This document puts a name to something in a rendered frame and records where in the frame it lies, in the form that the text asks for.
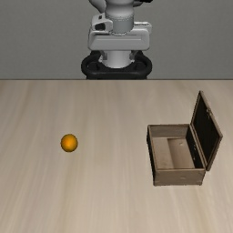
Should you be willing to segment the brown wooden box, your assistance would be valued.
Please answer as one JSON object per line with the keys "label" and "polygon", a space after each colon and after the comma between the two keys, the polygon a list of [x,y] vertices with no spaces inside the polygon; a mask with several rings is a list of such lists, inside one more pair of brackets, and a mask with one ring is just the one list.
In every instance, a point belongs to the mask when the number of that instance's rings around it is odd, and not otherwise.
{"label": "brown wooden box", "polygon": [[155,186],[202,184],[205,163],[191,125],[149,125],[147,146]]}

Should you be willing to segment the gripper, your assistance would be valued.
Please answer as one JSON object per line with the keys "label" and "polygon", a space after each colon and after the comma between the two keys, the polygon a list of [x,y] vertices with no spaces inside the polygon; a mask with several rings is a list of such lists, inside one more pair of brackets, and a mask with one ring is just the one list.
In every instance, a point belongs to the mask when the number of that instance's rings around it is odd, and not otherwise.
{"label": "gripper", "polygon": [[132,50],[129,59],[134,60],[136,50],[149,49],[149,36],[152,31],[149,22],[135,22],[131,30],[127,28],[127,22],[123,25],[122,32],[115,32],[114,22],[106,18],[105,14],[94,15],[88,34],[88,48],[101,50],[103,60],[107,60],[105,51]]}

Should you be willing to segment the brown wooden box lid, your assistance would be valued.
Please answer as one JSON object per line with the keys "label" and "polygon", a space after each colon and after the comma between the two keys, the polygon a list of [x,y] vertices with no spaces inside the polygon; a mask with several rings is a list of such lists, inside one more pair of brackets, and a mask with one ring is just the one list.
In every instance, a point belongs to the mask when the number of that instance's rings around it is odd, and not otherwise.
{"label": "brown wooden box lid", "polygon": [[223,135],[203,91],[198,92],[197,102],[191,119],[191,127],[198,143],[203,165],[206,171],[209,171]]}

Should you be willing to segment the orange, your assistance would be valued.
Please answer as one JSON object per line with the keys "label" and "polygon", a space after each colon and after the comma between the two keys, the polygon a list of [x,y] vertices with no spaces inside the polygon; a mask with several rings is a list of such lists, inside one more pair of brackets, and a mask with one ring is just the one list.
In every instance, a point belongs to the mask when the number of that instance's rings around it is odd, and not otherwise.
{"label": "orange", "polygon": [[65,152],[73,152],[77,149],[78,141],[73,134],[66,134],[61,138],[60,145]]}

